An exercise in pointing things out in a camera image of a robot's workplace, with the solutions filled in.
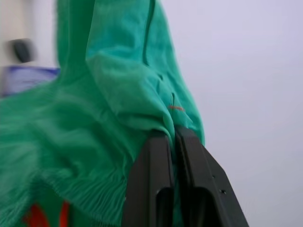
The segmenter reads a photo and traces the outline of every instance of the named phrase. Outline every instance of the light gray wall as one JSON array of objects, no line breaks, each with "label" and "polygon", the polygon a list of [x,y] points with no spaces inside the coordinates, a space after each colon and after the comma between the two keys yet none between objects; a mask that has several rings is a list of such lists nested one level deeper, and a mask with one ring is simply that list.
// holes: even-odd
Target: light gray wall
[{"label": "light gray wall", "polygon": [[55,47],[55,0],[31,0],[33,41],[37,48],[36,65],[57,67]]},{"label": "light gray wall", "polygon": [[250,226],[303,226],[303,1],[163,5],[206,147]]},{"label": "light gray wall", "polygon": [[14,61],[5,48],[5,43],[13,39],[29,38],[25,0],[0,0],[0,67]]}]

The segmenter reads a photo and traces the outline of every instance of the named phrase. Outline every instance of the black object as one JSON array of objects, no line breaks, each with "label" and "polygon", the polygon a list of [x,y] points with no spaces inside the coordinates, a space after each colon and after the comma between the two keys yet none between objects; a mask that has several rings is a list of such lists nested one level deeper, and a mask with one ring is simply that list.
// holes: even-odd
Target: black object
[{"label": "black object", "polygon": [[130,170],[122,227],[171,226],[173,179],[168,138],[155,132]]},{"label": "black object", "polygon": [[[177,127],[175,149],[184,227],[248,227],[226,173],[192,130]],[[172,227],[167,137],[148,139],[128,178],[122,227]]]},{"label": "black object", "polygon": [[15,39],[9,41],[13,55],[20,63],[33,61],[33,45],[29,39]]}]

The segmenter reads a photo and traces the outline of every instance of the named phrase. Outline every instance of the orange thread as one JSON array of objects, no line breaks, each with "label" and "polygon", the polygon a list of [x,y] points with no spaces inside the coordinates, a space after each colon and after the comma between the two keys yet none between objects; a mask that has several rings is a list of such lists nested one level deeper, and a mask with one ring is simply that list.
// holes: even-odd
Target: orange thread
[{"label": "orange thread", "polygon": [[185,111],[185,109],[181,106],[174,106],[174,105],[170,105],[169,106],[170,109],[176,109],[176,110],[181,110],[181,111]]}]

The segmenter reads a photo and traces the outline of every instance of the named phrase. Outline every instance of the green fabric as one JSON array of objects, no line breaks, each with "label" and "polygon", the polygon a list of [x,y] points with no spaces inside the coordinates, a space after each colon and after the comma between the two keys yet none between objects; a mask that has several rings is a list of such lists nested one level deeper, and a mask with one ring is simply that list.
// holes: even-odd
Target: green fabric
[{"label": "green fabric", "polygon": [[[159,2],[59,0],[57,13],[59,78],[0,102],[0,226],[22,226],[35,202],[52,213],[57,196],[79,220],[118,227],[150,131],[173,145],[179,124],[204,144],[203,127]],[[181,225],[178,200],[174,214]]]}]

